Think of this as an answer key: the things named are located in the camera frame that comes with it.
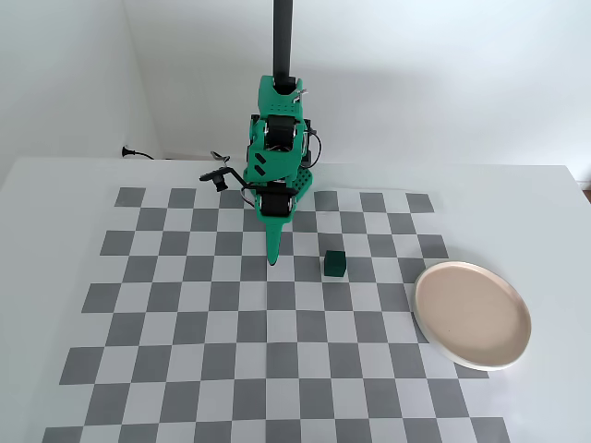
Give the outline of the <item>green gripper with motor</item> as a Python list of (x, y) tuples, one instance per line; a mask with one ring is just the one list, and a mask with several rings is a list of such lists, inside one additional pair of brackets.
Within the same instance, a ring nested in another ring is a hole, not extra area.
[(283, 226), (293, 217), (296, 190), (286, 183), (266, 182), (253, 185), (251, 191), (257, 214), (266, 223), (267, 259), (274, 266), (279, 257)]

